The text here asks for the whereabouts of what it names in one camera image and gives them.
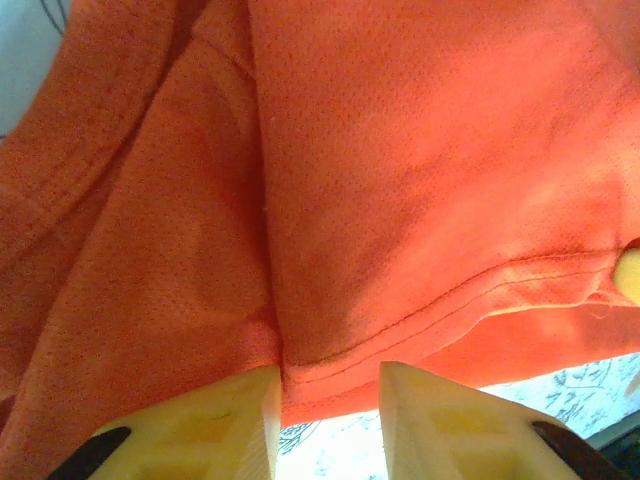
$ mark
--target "orange shirt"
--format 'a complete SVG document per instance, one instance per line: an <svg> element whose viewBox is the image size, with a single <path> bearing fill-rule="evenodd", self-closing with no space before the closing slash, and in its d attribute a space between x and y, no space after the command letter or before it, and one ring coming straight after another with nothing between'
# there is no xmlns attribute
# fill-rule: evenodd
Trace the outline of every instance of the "orange shirt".
<svg viewBox="0 0 640 480"><path fill-rule="evenodd" d="M640 24L590 0L76 0L0 147L0 477L278 364L468 385L637 351Z"/></svg>

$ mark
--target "orange fabric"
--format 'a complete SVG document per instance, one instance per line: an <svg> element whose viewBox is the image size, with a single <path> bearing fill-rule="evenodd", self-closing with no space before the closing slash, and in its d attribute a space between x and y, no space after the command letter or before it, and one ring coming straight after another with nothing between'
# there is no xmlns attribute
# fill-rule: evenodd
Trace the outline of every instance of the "orange fabric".
<svg viewBox="0 0 640 480"><path fill-rule="evenodd" d="M0 147L0 477L259 365L289 424L637 351L632 4L77 0Z"/></svg>

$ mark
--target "yellow plastic object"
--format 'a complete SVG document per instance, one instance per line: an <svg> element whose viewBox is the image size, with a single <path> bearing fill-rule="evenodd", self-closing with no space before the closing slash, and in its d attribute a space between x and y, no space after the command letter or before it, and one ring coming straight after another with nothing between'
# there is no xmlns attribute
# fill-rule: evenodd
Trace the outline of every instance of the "yellow plastic object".
<svg viewBox="0 0 640 480"><path fill-rule="evenodd" d="M531 428L562 423L409 365L381 365L380 420L390 480L580 480Z"/></svg>
<svg viewBox="0 0 640 480"><path fill-rule="evenodd" d="M640 305L640 249L622 254L613 274L613 283L620 293Z"/></svg>
<svg viewBox="0 0 640 480"><path fill-rule="evenodd" d="M267 480L280 434L277 367L262 367L106 425L131 434L91 480Z"/></svg>

